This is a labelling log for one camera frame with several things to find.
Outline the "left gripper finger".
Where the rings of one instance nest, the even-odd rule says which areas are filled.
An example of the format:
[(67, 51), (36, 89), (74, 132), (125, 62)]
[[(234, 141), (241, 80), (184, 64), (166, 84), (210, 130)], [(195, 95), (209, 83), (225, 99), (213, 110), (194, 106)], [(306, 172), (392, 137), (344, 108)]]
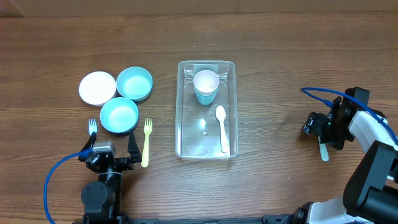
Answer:
[(78, 156), (78, 160), (79, 161), (85, 161), (86, 160), (86, 157), (88, 155), (87, 151), (92, 150), (95, 141), (96, 141), (96, 133), (93, 132), (90, 135), (90, 138), (87, 141), (87, 143), (83, 146), (82, 150), (80, 151), (81, 155)]
[(132, 163), (142, 162), (142, 154), (137, 146), (133, 129), (130, 129), (130, 131), (129, 131), (129, 140), (128, 140), (127, 151), (130, 154)]

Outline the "pale green fork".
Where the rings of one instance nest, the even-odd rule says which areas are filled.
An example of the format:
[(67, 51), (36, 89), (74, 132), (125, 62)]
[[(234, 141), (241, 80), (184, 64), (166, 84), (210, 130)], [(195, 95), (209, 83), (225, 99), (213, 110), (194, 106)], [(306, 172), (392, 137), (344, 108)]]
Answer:
[(329, 154), (328, 154), (328, 149), (325, 143), (321, 143), (321, 139), (318, 138), (318, 143), (319, 143), (319, 150), (320, 150), (320, 157), (323, 162), (328, 162), (329, 161)]

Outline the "light blue plastic cup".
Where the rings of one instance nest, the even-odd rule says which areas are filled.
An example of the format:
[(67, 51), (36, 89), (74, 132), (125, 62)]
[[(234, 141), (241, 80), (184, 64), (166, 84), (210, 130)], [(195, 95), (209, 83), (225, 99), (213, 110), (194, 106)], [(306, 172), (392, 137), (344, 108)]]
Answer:
[(217, 91), (215, 91), (214, 93), (212, 93), (212, 94), (210, 94), (210, 95), (204, 95), (204, 94), (199, 93), (199, 92), (197, 92), (197, 91), (195, 90), (195, 94), (196, 94), (197, 100), (198, 100), (198, 102), (199, 102), (200, 104), (202, 104), (202, 105), (209, 105), (209, 104), (211, 104), (211, 103), (214, 101), (215, 96), (216, 96), (216, 94), (217, 94)]

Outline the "white plastic spoon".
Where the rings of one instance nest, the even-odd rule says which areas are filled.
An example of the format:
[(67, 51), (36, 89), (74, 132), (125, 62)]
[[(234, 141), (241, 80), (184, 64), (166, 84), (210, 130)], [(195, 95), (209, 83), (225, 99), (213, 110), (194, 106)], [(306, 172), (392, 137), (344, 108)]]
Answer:
[(229, 147), (228, 147), (227, 138), (226, 138), (226, 131), (224, 128), (224, 120), (226, 118), (226, 112), (224, 110), (224, 107), (221, 105), (217, 106), (217, 108), (216, 108), (216, 118), (220, 123), (221, 152), (227, 153)]

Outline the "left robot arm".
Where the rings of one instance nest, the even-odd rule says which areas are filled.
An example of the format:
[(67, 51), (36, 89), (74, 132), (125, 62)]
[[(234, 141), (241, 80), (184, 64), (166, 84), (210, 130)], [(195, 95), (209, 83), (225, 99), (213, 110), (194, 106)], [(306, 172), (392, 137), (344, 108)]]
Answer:
[(78, 160), (98, 175), (98, 180), (86, 184), (81, 191), (81, 201), (85, 207), (82, 222), (131, 223), (128, 215), (121, 211), (121, 196), (123, 172), (133, 170), (134, 164), (142, 161), (134, 130), (129, 130), (129, 157), (117, 158), (114, 142), (97, 141), (95, 133), (90, 136), (82, 151), (87, 153), (79, 156)]

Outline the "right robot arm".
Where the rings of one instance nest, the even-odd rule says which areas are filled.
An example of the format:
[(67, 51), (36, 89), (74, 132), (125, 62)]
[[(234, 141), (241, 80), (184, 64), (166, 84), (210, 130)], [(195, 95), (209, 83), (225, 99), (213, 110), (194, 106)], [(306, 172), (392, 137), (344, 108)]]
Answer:
[(397, 180), (397, 136), (385, 116), (363, 96), (344, 94), (324, 103), (330, 112), (310, 113), (303, 131), (335, 149), (357, 139), (365, 155), (341, 197), (306, 203), (283, 223), (397, 223), (397, 189), (386, 185)]

